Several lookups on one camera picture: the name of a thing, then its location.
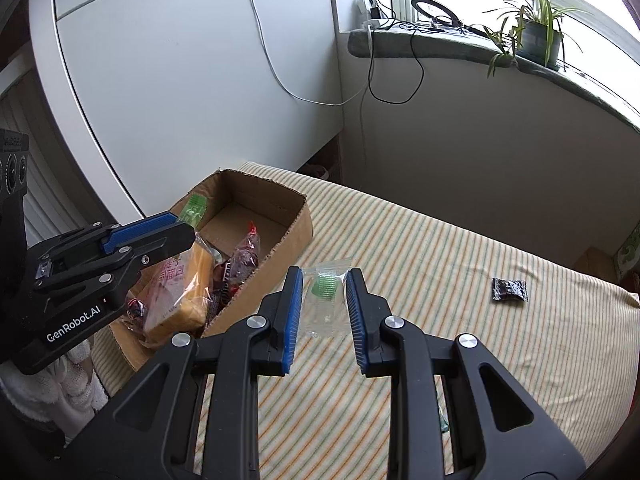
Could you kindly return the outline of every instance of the potted plant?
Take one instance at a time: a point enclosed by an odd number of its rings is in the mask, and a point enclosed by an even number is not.
[[[489,38],[501,50],[501,53],[494,56],[492,63],[490,63],[490,73],[493,71],[495,74],[497,60],[505,56],[511,57],[513,60],[515,54],[552,70],[558,70],[556,64],[558,53],[562,46],[562,60],[564,60],[564,36],[569,37],[562,33],[562,18],[572,12],[580,12],[580,9],[556,7],[551,0],[536,0],[533,6],[529,4],[518,6],[509,0],[504,3],[509,7],[485,11],[501,10],[502,13],[499,17],[504,18],[498,32],[493,32],[485,27]],[[517,25],[512,27],[508,34],[505,34],[504,27],[510,16],[516,17]]]

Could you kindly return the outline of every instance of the white wall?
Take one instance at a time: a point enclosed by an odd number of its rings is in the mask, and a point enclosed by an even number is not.
[[[368,59],[338,38],[343,93]],[[344,180],[376,196],[572,266],[590,246],[613,254],[640,219],[640,135],[553,83],[462,60],[423,59],[405,105],[367,95],[364,174],[359,99],[345,106]],[[413,59],[377,59],[373,89],[413,91]]]

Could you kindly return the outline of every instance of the black snack packet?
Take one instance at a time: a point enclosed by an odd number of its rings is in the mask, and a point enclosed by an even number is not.
[[[527,284],[519,280],[499,280],[494,278],[494,301],[529,301]]]

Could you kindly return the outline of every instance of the cardboard box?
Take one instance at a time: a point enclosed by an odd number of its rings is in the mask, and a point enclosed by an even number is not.
[[[207,210],[197,225],[200,235],[229,256],[246,236],[253,221],[260,235],[260,264],[227,307],[207,326],[203,337],[224,332],[253,314],[262,298],[284,278],[289,266],[311,241],[313,227],[306,197],[289,187],[234,170],[217,171],[194,187],[171,208],[179,215],[192,193],[207,197]],[[153,278],[149,267],[131,289],[139,294]],[[110,325],[126,361],[138,370],[153,352],[119,321]]]
[[[600,278],[605,282],[618,283],[613,257],[595,247],[589,247],[578,258],[578,261],[574,264],[574,270],[594,278]]]

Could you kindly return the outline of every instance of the white cable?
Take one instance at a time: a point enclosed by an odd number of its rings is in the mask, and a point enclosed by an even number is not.
[[[264,43],[264,34],[262,33],[262,23],[260,22],[260,16],[258,16],[258,11],[255,8],[255,2],[254,0],[249,0],[251,3],[251,8],[254,11],[254,16],[255,16],[255,24],[258,27],[258,35],[260,36],[260,44],[262,45],[262,50],[264,51],[264,55],[267,58],[267,63],[269,64],[269,69],[271,70],[271,73],[273,74],[273,77],[276,79],[276,81],[278,82],[278,85],[280,85],[280,88],[282,88],[287,94],[289,94],[291,97],[294,97],[300,101],[304,101],[305,103],[312,103],[315,105],[323,105],[323,106],[342,106],[344,104],[347,104],[349,101],[351,101],[353,98],[355,98],[357,95],[360,94],[360,92],[362,92],[366,87],[367,87],[367,83],[368,83],[368,75],[366,80],[364,81],[362,87],[360,88],[360,90],[358,90],[354,95],[352,95],[351,97],[349,97],[346,101],[343,101],[341,103],[321,103],[318,101],[313,101],[311,99],[305,99],[303,97],[297,96],[295,95],[293,92],[289,91],[289,89],[287,89],[286,86],[284,86],[284,83],[280,80],[280,78],[278,77],[278,74],[276,73],[276,69],[273,67],[273,63],[271,62],[271,57],[269,57],[269,53],[267,51],[267,46]],[[372,48],[372,37],[371,37],[371,27],[369,25],[369,22],[367,22],[367,35],[369,37],[369,51],[371,53],[371,57],[373,57],[373,48]]]

